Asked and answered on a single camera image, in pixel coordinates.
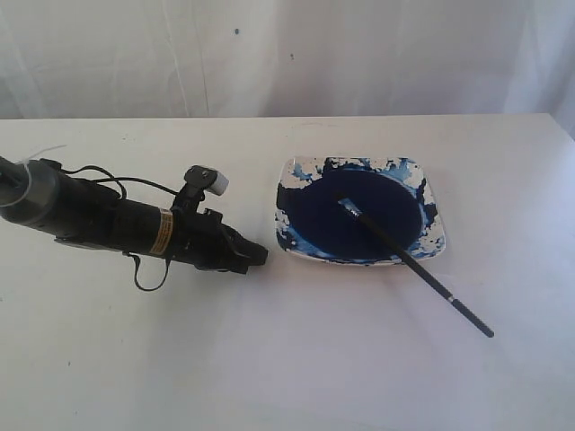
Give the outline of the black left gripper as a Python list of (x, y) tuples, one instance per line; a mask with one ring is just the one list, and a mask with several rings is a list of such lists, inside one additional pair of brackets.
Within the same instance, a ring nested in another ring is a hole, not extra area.
[(171, 260), (191, 264), (199, 270), (237, 274), (246, 274), (251, 265), (266, 263), (269, 251), (223, 224), (220, 213), (208, 210), (200, 214), (176, 207), (171, 210), (174, 221), (168, 246)]

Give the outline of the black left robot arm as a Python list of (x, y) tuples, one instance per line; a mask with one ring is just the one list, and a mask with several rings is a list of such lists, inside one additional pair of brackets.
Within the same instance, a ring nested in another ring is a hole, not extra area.
[(119, 251), (191, 264), (200, 270), (244, 274), (262, 266), (267, 250), (224, 224), (206, 193), (224, 193), (226, 178), (191, 166), (168, 209), (130, 200), (97, 180), (78, 179), (48, 159), (1, 161), (1, 217), (89, 250)]

